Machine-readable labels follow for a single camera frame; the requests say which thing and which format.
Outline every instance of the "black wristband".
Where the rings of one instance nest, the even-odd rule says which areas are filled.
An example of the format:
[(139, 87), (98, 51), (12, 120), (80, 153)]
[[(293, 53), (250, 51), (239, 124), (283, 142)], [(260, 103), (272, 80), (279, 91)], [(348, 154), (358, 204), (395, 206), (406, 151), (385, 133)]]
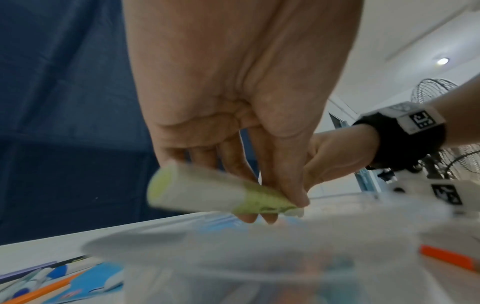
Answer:
[(380, 147), (368, 169), (403, 170), (438, 151), (445, 142), (446, 128), (443, 117), (433, 112), (420, 105), (404, 103), (355, 122), (354, 125), (374, 127), (380, 135)]

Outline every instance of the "blue backdrop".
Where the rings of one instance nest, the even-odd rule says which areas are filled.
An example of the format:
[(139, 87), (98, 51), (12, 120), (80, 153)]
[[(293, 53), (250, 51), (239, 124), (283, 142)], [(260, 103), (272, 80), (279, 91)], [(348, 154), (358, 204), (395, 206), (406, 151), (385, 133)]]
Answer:
[(157, 169), (121, 1), (1, 0), (0, 244), (175, 215)]

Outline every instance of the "clear plastic bin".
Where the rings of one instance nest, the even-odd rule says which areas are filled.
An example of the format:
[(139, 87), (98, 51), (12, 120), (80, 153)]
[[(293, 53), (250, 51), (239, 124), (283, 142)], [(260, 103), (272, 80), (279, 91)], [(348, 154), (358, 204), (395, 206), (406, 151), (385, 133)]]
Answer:
[(112, 235), (85, 251), (126, 265), (128, 304), (433, 303), (417, 234), (450, 214), (440, 201), (401, 194), (334, 196), (298, 223), (205, 229), (207, 216), (175, 231)]

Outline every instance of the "ceiling light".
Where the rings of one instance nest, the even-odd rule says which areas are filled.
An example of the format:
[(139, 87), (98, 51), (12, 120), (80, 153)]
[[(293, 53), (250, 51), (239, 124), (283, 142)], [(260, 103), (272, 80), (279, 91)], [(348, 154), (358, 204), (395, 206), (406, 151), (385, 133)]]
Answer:
[(440, 66), (443, 66), (443, 65), (446, 65), (447, 63), (449, 63), (449, 61), (450, 61), (450, 58), (444, 57), (444, 58), (438, 60), (436, 63)]

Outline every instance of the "orange marker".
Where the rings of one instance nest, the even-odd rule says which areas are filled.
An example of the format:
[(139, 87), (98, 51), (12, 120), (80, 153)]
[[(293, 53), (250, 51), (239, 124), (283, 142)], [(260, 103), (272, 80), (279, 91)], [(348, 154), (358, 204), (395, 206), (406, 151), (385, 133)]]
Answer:
[(45, 286), (45, 287), (40, 288), (38, 290), (35, 290), (35, 291), (32, 291), (32, 292), (27, 293), (25, 295), (19, 296), (17, 298), (14, 298), (10, 301), (5, 302), (4, 304), (25, 304), (25, 303), (28, 303), (28, 302), (33, 301), (33, 300), (35, 300), (35, 299), (37, 299), (41, 296), (44, 296), (44, 295), (49, 294), (51, 292), (54, 292), (57, 289), (63, 288), (67, 285), (70, 285), (70, 282), (74, 278), (81, 275), (82, 273), (84, 273), (84, 272), (72, 275), (72, 276), (70, 276), (66, 279), (63, 279), (63, 280), (58, 281), (56, 283), (53, 283), (51, 285)]
[(480, 272), (480, 262), (466, 255), (461, 255), (455, 252), (427, 245), (422, 245), (420, 247), (420, 253), (470, 271)]

